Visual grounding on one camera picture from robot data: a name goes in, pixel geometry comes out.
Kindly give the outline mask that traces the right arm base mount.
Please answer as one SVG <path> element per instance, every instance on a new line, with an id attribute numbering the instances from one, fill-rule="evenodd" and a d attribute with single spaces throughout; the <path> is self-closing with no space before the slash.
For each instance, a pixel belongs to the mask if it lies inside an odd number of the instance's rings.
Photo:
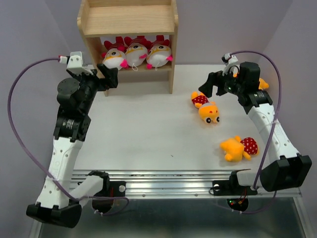
<path id="1" fill-rule="evenodd" d="M 245 212 L 249 206 L 248 196 L 256 196 L 258 192 L 248 186 L 241 186 L 229 180 L 216 180 L 212 182 L 209 194 L 214 196 L 228 196 L 227 204 L 230 209 Z"/>

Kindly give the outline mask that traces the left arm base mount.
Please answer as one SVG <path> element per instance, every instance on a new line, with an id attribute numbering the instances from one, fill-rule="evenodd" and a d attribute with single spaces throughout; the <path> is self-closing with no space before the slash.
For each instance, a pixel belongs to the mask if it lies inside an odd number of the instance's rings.
<path id="1" fill-rule="evenodd" d="M 115 200 L 93 200 L 92 207 L 99 212 L 117 212 L 127 204 L 124 199 L 126 190 L 125 181 L 110 181 L 107 191 L 100 191 L 95 194 L 98 197 L 119 197 Z"/>

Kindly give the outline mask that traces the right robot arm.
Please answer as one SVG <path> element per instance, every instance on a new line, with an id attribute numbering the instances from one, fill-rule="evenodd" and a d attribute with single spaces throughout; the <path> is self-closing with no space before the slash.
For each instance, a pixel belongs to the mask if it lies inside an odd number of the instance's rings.
<path id="1" fill-rule="evenodd" d="M 302 155 L 284 132 L 276 118 L 278 109 L 273 106 L 268 92 L 259 89 L 260 71 L 257 63 L 243 62 L 237 76 L 222 70 L 211 72 L 199 87 L 207 97 L 212 96 L 215 86 L 218 96 L 236 95 L 266 143 L 263 158 L 269 158 L 269 165 L 264 167 L 260 162 L 257 172 L 238 172 L 228 181 L 228 188 L 233 193 L 240 193 L 246 186 L 262 187 L 268 192 L 300 187 L 312 166 L 310 157 Z"/>

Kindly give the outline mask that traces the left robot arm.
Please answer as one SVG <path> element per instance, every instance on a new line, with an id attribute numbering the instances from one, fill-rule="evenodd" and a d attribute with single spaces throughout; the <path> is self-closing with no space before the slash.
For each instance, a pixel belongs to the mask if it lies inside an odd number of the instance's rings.
<path id="1" fill-rule="evenodd" d="M 74 165 L 91 123 L 89 111 L 96 93 L 118 86 L 118 70 L 99 63 L 97 69 L 62 80 L 57 86 L 59 108 L 53 132 L 49 175 L 36 203 L 28 205 L 27 216 L 51 225 L 75 227 L 89 199 L 103 198 L 110 191 L 109 175 L 91 171 L 69 192 Z"/>

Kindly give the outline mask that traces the white pink striped plush toy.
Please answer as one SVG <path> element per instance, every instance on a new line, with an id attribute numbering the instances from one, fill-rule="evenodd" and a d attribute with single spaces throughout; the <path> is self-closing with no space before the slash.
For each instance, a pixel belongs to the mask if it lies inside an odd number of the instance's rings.
<path id="1" fill-rule="evenodd" d="M 128 65 L 134 71 L 138 71 L 138 66 L 140 66 L 147 57 L 151 42 L 148 41 L 145 36 L 137 36 L 133 39 L 126 36 L 123 40 L 127 46 L 125 54 Z"/>

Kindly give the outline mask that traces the orange plush toy polka-dot dress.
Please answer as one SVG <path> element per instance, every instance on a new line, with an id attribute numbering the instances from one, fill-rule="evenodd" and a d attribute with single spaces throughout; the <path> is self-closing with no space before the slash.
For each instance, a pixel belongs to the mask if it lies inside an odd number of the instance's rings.
<path id="1" fill-rule="evenodd" d="M 207 124 L 219 123 L 219 109 L 215 102 L 210 102 L 202 92 L 193 92 L 191 102 L 198 109 L 199 117 Z"/>

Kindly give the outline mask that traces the orange plush toy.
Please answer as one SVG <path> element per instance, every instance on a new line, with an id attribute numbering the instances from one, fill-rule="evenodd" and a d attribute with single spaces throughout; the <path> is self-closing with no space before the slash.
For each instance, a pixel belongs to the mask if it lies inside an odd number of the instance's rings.
<path id="1" fill-rule="evenodd" d="M 233 77 L 234 77 L 236 83 L 239 84 L 239 82 L 238 82 L 238 73 L 233 73 Z M 269 88 L 269 84 L 264 79 L 259 77 L 258 78 L 258 82 L 257 82 L 257 88 L 259 90 L 266 90 L 266 89 Z"/>

